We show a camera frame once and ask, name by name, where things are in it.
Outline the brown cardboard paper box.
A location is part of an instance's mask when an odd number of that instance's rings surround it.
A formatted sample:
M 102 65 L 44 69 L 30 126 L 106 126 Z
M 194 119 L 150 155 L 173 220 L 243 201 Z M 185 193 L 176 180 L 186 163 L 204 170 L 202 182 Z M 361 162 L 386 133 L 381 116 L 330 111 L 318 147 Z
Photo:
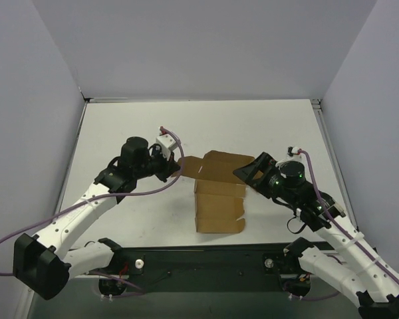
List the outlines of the brown cardboard paper box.
M 254 157 L 211 150 L 202 158 L 185 157 L 182 176 L 194 180 L 196 232 L 238 234 L 246 224 L 246 184 L 233 171 Z

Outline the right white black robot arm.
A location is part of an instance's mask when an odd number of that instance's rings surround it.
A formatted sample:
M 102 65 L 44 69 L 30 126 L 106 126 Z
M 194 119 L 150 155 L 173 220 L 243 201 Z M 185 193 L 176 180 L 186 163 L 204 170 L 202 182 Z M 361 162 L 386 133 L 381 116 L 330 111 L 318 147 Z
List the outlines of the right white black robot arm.
M 257 193 L 288 207 L 344 263 L 302 237 L 285 247 L 286 257 L 349 299 L 361 318 L 399 318 L 399 273 L 368 244 L 344 208 L 319 190 L 308 152 L 290 147 L 282 161 L 262 153 L 233 174 Z

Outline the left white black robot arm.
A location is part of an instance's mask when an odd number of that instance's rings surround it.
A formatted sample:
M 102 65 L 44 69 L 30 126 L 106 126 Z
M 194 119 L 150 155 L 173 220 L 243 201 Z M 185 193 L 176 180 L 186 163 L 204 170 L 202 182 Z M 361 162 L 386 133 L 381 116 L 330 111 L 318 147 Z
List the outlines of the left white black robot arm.
M 103 214 L 133 196 L 139 180 L 155 176 L 167 182 L 172 175 L 179 176 L 183 165 L 175 160 L 174 151 L 180 149 L 179 138 L 165 129 L 152 145 L 141 137 L 128 138 L 120 155 L 94 178 L 73 206 L 55 215 L 34 235 L 22 233 L 17 238 L 13 276 L 50 300 L 80 274 L 98 268 L 111 274 L 118 272 L 123 257 L 113 241 L 100 239 L 76 250 L 72 246 Z

